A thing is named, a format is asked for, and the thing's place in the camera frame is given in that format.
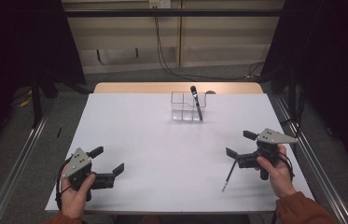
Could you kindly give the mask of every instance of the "electrical socket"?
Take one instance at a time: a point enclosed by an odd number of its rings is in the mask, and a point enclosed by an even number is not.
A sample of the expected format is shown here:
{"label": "electrical socket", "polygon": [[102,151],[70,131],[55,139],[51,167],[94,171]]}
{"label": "electrical socket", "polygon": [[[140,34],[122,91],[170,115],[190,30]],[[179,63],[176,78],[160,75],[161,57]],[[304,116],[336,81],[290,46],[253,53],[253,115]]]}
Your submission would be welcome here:
{"label": "electrical socket", "polygon": [[160,8],[171,8],[171,0],[160,0]]}
{"label": "electrical socket", "polygon": [[149,8],[160,8],[160,0],[149,0]]}

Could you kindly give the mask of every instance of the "person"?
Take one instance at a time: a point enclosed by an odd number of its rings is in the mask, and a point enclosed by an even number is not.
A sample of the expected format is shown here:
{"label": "person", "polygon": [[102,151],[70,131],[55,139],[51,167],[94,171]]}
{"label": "person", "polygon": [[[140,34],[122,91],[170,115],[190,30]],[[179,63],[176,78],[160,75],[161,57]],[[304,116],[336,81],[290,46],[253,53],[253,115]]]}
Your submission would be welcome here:
{"label": "person", "polygon": [[[286,160],[285,146],[278,144],[281,158]],[[296,191],[290,179],[288,167],[282,161],[278,161],[274,166],[265,158],[257,158],[261,167],[267,170],[270,175],[270,183],[273,192],[279,198],[276,201],[276,215],[281,223],[337,223],[336,220],[317,202],[306,198],[300,191]],[[89,175],[83,182],[79,191],[72,189],[66,190],[62,195],[63,209],[45,224],[80,224],[86,206],[87,191],[92,185],[95,175]],[[61,189],[70,186],[69,180],[63,179]],[[160,220],[156,216],[145,216],[142,224],[159,224]]]}

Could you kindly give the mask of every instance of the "pen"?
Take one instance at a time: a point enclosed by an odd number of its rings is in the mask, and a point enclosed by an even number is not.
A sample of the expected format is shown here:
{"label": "pen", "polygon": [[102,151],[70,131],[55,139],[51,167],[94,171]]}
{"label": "pen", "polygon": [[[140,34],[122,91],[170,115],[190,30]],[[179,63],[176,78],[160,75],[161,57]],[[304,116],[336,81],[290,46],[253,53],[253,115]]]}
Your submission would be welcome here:
{"label": "pen", "polygon": [[201,113],[201,109],[200,109],[200,103],[198,101],[198,96],[197,96],[197,90],[195,86],[191,86],[190,87],[191,93],[193,94],[194,100],[196,102],[196,106],[197,106],[197,111],[199,112],[199,117],[200,117],[200,121],[202,121],[202,113]]}
{"label": "pen", "polygon": [[222,192],[224,191],[224,189],[226,188],[227,184],[229,183],[229,180],[230,180],[230,176],[232,174],[232,170],[234,170],[234,167],[235,167],[235,164],[237,163],[237,160],[234,160],[234,163],[232,164],[231,166],[231,170],[230,170],[230,173],[229,173],[229,176],[227,176],[227,179],[226,179],[226,183],[224,184],[224,187],[222,189]]}

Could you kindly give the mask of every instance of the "person's right hand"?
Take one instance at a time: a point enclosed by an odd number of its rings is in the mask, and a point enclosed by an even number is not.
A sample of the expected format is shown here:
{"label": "person's right hand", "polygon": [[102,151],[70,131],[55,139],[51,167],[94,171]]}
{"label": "person's right hand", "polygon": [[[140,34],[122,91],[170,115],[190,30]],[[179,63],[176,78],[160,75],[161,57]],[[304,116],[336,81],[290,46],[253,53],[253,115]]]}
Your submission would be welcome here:
{"label": "person's right hand", "polygon": [[[278,144],[278,149],[282,154],[286,155],[286,148],[282,144]],[[278,161],[274,167],[264,157],[259,156],[257,161],[258,164],[260,164],[260,166],[266,169],[270,174],[271,187],[278,198],[283,198],[296,193],[292,181],[290,180],[289,169],[284,162]]]}

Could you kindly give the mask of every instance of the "orange sleeve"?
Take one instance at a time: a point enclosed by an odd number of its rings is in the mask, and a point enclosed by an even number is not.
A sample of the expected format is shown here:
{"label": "orange sleeve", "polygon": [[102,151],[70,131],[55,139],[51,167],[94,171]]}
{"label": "orange sleeve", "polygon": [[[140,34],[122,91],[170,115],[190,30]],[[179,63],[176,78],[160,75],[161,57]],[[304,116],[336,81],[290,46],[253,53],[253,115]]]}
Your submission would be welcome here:
{"label": "orange sleeve", "polygon": [[82,220],[73,219],[70,217],[66,217],[62,212],[57,213],[52,219],[45,221],[43,224],[81,224]]}
{"label": "orange sleeve", "polygon": [[276,201],[277,216],[286,223],[337,223],[319,203],[306,198],[302,192]]}

